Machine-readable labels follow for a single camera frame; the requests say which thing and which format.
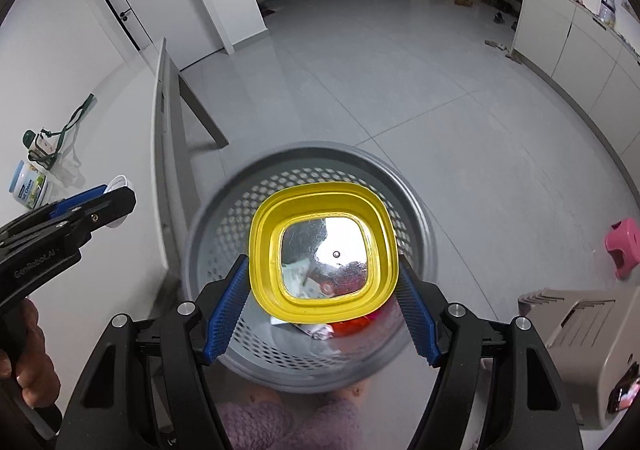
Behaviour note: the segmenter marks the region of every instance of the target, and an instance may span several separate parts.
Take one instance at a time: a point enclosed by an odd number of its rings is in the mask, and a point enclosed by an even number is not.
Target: metal screw
[[[127,324],[127,321],[129,321],[127,315],[116,315],[111,320],[111,325],[114,327],[124,327],[124,325]]]
[[[182,302],[178,305],[178,313],[183,316],[188,316],[196,310],[196,305],[193,302]]]
[[[516,327],[518,329],[522,329],[523,331],[528,331],[531,328],[531,322],[528,318],[524,318],[521,316],[516,318]]]
[[[451,304],[447,311],[449,311],[451,316],[455,316],[456,318],[463,317],[466,314],[466,309],[460,304]]]

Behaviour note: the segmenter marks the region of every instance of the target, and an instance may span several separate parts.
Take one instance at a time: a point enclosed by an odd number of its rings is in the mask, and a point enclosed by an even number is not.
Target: finger
[[[4,351],[0,351],[0,380],[11,376],[11,360]]]
[[[30,331],[36,330],[38,327],[38,309],[28,298],[22,301],[22,316],[27,324],[27,329]]]
[[[49,406],[57,400],[60,394],[60,380],[48,359],[44,372],[28,388],[22,391],[24,402],[31,408]]]
[[[36,327],[27,333],[27,339],[20,359],[15,366],[15,375],[22,388],[29,388],[42,374],[49,357],[44,350],[44,334]]]

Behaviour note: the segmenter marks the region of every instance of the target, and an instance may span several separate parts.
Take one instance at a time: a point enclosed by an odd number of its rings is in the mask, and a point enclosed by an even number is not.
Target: pink plastic stool
[[[640,263],[640,229],[633,219],[625,219],[611,227],[613,231],[604,238],[604,247],[616,264],[616,277],[626,278]]]

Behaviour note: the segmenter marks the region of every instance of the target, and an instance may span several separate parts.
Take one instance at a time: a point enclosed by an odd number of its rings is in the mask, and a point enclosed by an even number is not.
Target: purple fuzzy pants
[[[291,413],[278,403],[225,403],[218,413],[234,450],[356,450],[362,437],[358,408],[345,400],[320,407],[292,432]]]

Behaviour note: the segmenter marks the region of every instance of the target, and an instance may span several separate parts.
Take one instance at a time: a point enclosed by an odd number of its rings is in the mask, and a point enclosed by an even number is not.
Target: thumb
[[[0,380],[11,376],[11,360],[3,350],[0,350]]]

